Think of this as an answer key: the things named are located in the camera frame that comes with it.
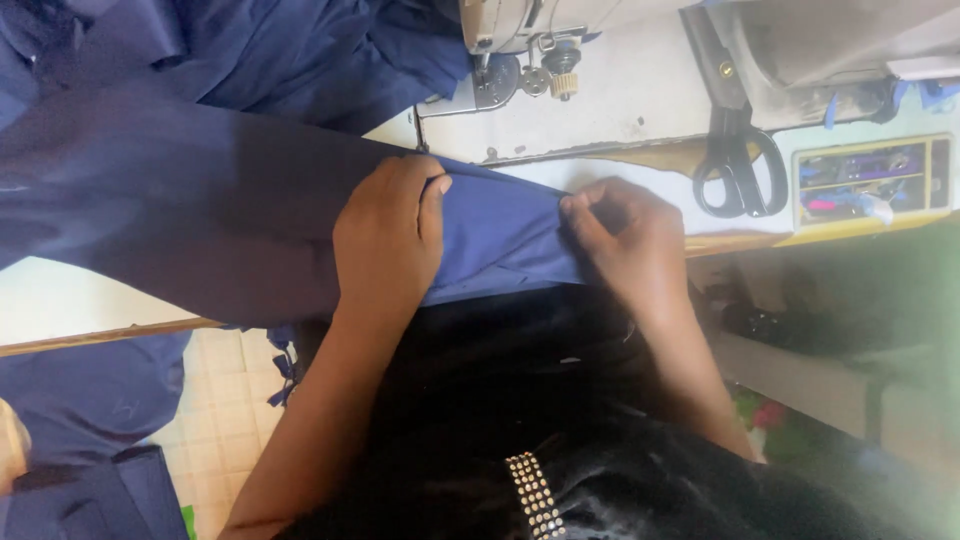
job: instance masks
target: rhinestone hair tie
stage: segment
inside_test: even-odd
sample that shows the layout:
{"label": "rhinestone hair tie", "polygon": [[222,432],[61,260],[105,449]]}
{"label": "rhinestone hair tie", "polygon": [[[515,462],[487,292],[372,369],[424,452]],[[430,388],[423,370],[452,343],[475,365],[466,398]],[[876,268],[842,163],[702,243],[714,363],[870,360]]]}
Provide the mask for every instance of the rhinestone hair tie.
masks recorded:
{"label": "rhinestone hair tie", "polygon": [[564,538],[566,528],[560,512],[553,507],[553,497],[537,458],[529,452],[504,459],[514,478],[516,493],[527,515],[534,540]]}

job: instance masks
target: person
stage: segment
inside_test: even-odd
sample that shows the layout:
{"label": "person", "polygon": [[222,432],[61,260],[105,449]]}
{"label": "person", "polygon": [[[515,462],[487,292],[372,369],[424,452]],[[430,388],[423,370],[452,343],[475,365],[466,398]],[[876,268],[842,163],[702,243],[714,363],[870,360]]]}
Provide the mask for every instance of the person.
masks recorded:
{"label": "person", "polygon": [[[687,293],[681,214],[618,179],[560,208],[650,369],[620,365],[624,393],[587,383],[603,370],[585,364],[600,362],[522,372],[512,359],[509,373],[441,384],[377,436],[375,409],[392,408],[376,405],[385,374],[441,264],[451,182],[412,156],[354,190],[333,233],[340,302],[222,540],[893,537],[754,462]],[[641,373],[655,384],[632,384]],[[659,420],[630,405],[644,387],[656,387]]]}

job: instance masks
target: black hair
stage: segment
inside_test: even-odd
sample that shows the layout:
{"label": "black hair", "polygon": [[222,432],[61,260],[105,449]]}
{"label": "black hair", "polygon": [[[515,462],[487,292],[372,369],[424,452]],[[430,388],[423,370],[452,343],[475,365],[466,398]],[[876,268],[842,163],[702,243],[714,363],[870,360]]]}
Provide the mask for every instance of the black hair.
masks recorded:
{"label": "black hair", "polygon": [[[447,434],[422,430],[365,460],[336,500],[277,538],[531,538],[504,462]],[[635,411],[533,450],[570,540],[900,537],[824,489]]]}

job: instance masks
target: tiled floor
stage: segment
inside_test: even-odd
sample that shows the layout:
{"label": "tiled floor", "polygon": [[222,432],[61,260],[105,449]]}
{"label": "tiled floor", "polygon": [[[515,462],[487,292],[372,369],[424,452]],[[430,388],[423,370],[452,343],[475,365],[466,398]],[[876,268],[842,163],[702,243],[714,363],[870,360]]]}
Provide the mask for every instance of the tiled floor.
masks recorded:
{"label": "tiled floor", "polygon": [[283,384],[277,354],[257,330],[195,331],[187,346],[177,416],[150,440],[163,447],[180,505],[194,507],[198,540],[216,538],[280,419],[266,403]]}

